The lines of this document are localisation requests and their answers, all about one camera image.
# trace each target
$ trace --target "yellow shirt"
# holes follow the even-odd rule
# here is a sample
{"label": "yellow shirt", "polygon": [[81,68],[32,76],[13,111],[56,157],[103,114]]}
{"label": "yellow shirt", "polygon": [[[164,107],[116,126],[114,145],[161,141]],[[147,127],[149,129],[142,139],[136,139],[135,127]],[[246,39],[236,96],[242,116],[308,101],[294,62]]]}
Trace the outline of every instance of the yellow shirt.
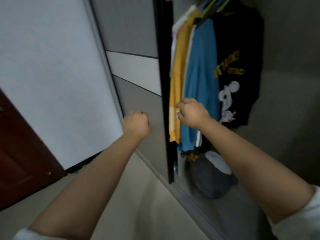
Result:
{"label": "yellow shirt", "polygon": [[188,20],[182,25],[177,36],[177,45],[174,55],[172,72],[170,75],[170,98],[169,98],[169,134],[170,141],[180,143],[181,123],[177,117],[176,104],[181,100],[182,87],[185,77],[186,59],[190,33],[195,18],[202,17],[201,12],[197,9],[193,11]]}

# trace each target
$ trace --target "tiled floor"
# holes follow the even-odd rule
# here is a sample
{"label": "tiled floor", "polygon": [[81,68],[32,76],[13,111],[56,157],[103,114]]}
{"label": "tiled floor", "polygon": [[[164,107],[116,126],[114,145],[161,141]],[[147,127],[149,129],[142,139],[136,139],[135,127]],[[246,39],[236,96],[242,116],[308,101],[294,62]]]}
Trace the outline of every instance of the tiled floor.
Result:
{"label": "tiled floor", "polygon": [[[11,239],[45,209],[74,174],[0,212],[2,240]],[[134,154],[106,207],[92,239],[200,239],[206,236]]]}

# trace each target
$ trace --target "fist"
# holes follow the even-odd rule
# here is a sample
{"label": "fist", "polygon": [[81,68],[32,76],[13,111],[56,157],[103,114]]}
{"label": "fist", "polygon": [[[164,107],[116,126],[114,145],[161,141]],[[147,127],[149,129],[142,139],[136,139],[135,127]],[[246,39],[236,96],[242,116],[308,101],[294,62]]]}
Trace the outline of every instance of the fist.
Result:
{"label": "fist", "polygon": [[140,110],[132,111],[124,118],[123,132],[133,134],[140,140],[147,137],[151,133],[149,113],[142,113]]}
{"label": "fist", "polygon": [[203,104],[198,103],[194,98],[183,98],[177,103],[179,120],[186,126],[199,130],[210,115]]}

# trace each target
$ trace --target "forearm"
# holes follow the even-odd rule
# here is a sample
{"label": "forearm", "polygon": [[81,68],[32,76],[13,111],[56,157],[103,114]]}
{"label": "forearm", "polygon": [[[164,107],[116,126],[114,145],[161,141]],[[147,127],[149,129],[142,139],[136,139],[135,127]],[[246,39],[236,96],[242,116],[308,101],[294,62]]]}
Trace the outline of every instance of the forearm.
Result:
{"label": "forearm", "polygon": [[123,134],[54,199],[30,229],[67,239],[90,239],[141,139]]}
{"label": "forearm", "polygon": [[313,186],[213,119],[200,131],[273,222],[294,214],[313,196]]}

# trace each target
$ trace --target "brown door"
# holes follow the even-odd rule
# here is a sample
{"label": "brown door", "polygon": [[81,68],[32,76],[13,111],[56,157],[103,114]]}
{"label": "brown door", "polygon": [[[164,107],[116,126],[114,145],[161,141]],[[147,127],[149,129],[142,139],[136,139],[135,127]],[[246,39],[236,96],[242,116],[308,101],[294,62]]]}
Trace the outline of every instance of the brown door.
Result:
{"label": "brown door", "polygon": [[66,175],[0,90],[0,210]]}

